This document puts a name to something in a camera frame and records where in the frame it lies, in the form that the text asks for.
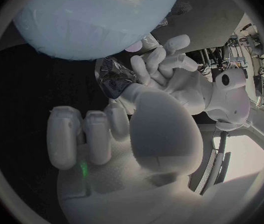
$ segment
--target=blue balloon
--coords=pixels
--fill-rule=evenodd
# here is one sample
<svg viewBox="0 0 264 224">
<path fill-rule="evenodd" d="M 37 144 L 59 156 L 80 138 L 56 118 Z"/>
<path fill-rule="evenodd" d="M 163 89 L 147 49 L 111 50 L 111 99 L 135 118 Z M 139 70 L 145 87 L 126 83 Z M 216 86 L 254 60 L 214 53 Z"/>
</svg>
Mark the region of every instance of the blue balloon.
<svg viewBox="0 0 264 224">
<path fill-rule="evenodd" d="M 92 60 L 141 40 L 175 1 L 31 0 L 14 23 L 37 51 L 68 60 Z"/>
</svg>

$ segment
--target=green light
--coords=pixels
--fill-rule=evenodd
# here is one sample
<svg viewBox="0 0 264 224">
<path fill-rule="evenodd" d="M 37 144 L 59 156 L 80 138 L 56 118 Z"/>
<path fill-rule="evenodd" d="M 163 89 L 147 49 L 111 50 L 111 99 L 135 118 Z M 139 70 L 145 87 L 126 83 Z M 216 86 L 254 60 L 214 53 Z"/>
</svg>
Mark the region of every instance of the green light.
<svg viewBox="0 0 264 224">
<path fill-rule="evenodd" d="M 87 163 L 85 161 L 82 161 L 80 163 L 80 167 L 82 169 L 83 178 L 86 178 L 88 176 L 88 168 Z"/>
</svg>

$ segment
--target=light blue sphere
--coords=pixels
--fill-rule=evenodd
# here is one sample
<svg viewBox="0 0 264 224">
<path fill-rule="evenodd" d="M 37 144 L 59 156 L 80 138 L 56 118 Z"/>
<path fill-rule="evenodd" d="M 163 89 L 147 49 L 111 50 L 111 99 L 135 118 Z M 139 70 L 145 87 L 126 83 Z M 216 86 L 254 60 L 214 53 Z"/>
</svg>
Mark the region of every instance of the light blue sphere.
<svg viewBox="0 0 264 224">
<path fill-rule="evenodd" d="M 31 0 L 14 23 L 37 51 L 68 60 L 92 60 L 141 40 L 175 1 Z"/>
</svg>

